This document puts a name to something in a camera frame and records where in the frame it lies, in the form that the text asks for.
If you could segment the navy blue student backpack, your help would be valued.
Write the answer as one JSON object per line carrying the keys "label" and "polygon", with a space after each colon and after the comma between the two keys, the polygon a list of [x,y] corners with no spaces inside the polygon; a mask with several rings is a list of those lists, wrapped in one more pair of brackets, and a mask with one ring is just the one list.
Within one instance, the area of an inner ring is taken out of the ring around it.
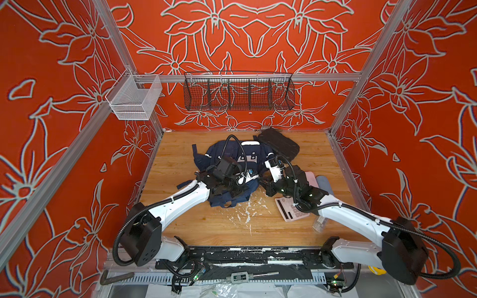
{"label": "navy blue student backpack", "polygon": [[265,162],[275,158],[270,146],[238,141],[232,135],[211,145],[205,154],[198,153],[195,144],[192,149],[199,180],[211,185],[207,199],[211,207],[231,208],[249,201],[267,171]]}

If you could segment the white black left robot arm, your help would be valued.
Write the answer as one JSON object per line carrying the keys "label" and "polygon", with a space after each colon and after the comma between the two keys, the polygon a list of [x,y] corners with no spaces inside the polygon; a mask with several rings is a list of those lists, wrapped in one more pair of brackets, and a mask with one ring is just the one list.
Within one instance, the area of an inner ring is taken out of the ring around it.
{"label": "white black left robot arm", "polygon": [[113,244],[113,260],[119,266],[144,266],[152,260],[178,261],[186,245],[178,237],[162,232],[182,214],[206,202],[215,190],[242,194],[247,183],[257,178],[252,170],[219,177],[211,171],[196,173],[196,178],[170,197],[144,206],[136,204],[125,220]]}

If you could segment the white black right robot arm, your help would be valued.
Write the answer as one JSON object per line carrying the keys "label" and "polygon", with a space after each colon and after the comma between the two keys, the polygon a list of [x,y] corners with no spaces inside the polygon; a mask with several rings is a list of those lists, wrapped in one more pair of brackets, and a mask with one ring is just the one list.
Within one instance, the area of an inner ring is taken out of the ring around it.
{"label": "white black right robot arm", "polygon": [[[326,267],[339,263],[370,265],[407,285],[416,284],[418,278],[452,279],[460,272],[462,266],[456,253],[444,243],[416,231],[411,221],[403,217],[392,220],[346,204],[330,192],[311,186],[298,166],[267,165],[267,170],[261,184],[268,194],[290,197],[298,211],[338,222],[367,238],[367,242],[329,238],[321,253]],[[447,272],[423,271],[429,259],[427,242],[441,247],[451,257],[453,265]]]}

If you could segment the pink pencil case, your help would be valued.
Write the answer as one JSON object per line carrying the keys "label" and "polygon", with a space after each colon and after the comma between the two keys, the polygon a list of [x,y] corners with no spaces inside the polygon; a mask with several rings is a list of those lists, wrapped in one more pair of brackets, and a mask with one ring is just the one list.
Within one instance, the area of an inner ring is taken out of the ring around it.
{"label": "pink pencil case", "polygon": [[311,171],[306,171],[305,174],[306,174],[306,179],[309,183],[309,186],[319,188],[319,184],[316,180],[314,173]]}

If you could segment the pink white calculator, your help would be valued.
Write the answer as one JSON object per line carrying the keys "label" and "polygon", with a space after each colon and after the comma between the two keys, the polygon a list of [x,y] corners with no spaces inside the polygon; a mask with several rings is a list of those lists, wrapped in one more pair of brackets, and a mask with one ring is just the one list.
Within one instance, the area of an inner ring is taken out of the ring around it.
{"label": "pink white calculator", "polygon": [[299,211],[290,197],[278,197],[275,202],[285,222],[294,222],[309,216],[308,213]]}

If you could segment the grey blue glasses case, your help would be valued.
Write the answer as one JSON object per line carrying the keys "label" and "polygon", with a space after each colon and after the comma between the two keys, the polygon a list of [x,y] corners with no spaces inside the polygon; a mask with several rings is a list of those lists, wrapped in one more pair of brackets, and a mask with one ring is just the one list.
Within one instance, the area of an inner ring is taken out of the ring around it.
{"label": "grey blue glasses case", "polygon": [[330,182],[327,177],[317,176],[316,181],[320,189],[328,192],[332,196],[334,195],[334,191],[332,190],[332,186],[330,185]]}

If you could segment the black hard zip case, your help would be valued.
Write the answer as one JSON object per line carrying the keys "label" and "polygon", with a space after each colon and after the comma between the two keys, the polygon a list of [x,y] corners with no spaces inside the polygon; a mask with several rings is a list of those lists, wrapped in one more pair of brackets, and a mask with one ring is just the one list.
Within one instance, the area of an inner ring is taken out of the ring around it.
{"label": "black hard zip case", "polygon": [[293,161],[300,151],[300,146],[295,141],[274,128],[263,130],[254,136],[254,139],[270,146],[276,154],[284,156],[289,161]]}

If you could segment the yellow tape roll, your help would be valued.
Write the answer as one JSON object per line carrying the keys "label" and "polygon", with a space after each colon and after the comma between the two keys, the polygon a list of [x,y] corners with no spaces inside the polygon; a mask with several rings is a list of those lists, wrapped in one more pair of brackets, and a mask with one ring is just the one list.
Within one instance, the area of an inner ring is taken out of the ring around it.
{"label": "yellow tape roll", "polygon": [[368,268],[373,274],[376,274],[378,276],[381,276],[387,273],[384,269],[377,268],[375,266],[369,266]]}

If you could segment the brown bent metal bar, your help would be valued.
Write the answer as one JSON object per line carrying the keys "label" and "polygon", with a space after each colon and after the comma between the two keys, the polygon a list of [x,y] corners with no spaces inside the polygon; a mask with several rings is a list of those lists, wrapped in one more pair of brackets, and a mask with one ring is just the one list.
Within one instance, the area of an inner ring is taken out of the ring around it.
{"label": "brown bent metal bar", "polygon": [[103,274],[100,277],[99,284],[101,286],[106,286],[106,285],[109,285],[109,284],[114,284],[114,283],[119,283],[119,282],[126,281],[130,278],[133,278],[134,276],[135,276],[135,273],[125,273],[125,274],[122,274],[122,275],[119,275],[119,276],[109,277],[109,271],[105,269],[103,271]]}

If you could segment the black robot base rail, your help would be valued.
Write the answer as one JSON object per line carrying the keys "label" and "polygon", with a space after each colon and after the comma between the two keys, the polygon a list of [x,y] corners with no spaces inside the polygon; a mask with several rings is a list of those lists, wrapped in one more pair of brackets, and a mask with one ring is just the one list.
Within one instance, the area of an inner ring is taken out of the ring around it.
{"label": "black robot base rail", "polygon": [[303,265],[324,269],[320,247],[190,247],[189,257],[217,266],[259,266],[263,264]]}

